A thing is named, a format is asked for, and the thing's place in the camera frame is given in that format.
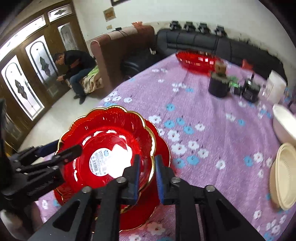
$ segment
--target plate label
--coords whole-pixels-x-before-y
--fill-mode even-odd
[[[91,172],[102,177],[108,174],[108,160],[111,158],[111,151],[107,148],[96,150],[89,159],[89,169]]]

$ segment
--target tile floor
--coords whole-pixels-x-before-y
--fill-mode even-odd
[[[79,105],[79,99],[74,100],[74,96],[73,90],[69,90],[60,98],[34,126],[20,150],[30,146],[45,145],[59,139],[74,120],[97,107],[99,101],[105,97],[102,91],[97,90],[88,95],[85,102]]]

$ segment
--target red glass plate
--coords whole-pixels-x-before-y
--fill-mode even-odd
[[[155,155],[162,155],[164,165],[166,167],[169,167],[170,150],[166,142],[159,136],[156,127],[151,122],[145,120],[145,123],[155,135]],[[59,186],[54,191],[54,194],[57,201],[61,205],[63,205],[72,197],[72,195],[74,195],[74,192],[71,191],[71,188],[66,182],[62,186]],[[120,214],[120,230],[134,229],[145,224],[158,205],[159,199],[157,193],[156,179],[155,176],[153,176],[150,185],[141,193],[137,205],[132,206],[126,212]]]
[[[74,192],[84,186],[98,188],[122,176],[140,155],[140,190],[150,184],[154,174],[155,136],[136,112],[120,106],[96,108],[78,118],[60,139],[58,152],[73,145],[82,154],[64,166],[64,179]]]
[[[215,62],[220,60],[220,58],[202,51],[180,51],[176,54],[176,58],[184,68],[202,74],[214,71]]]

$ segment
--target floral tablecloth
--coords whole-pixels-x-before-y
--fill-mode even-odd
[[[243,81],[251,72],[227,63],[227,75]],[[254,80],[264,81],[258,75]],[[208,76],[186,71],[172,55],[122,83],[98,106],[121,105],[154,123],[170,147],[176,176],[195,186],[214,185],[267,241],[275,241],[296,205],[283,211],[270,199],[270,167],[280,146],[272,105],[232,94],[219,99],[208,93],[208,84]],[[59,208],[52,192],[38,205],[44,221]],[[120,240],[174,240],[174,215],[174,206],[160,205],[145,225],[121,232]]]

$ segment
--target black jacket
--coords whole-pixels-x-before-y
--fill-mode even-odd
[[[89,53],[80,50],[68,50],[64,52],[64,62],[69,70],[64,75],[64,80],[78,74],[83,69],[94,68],[96,61]]]

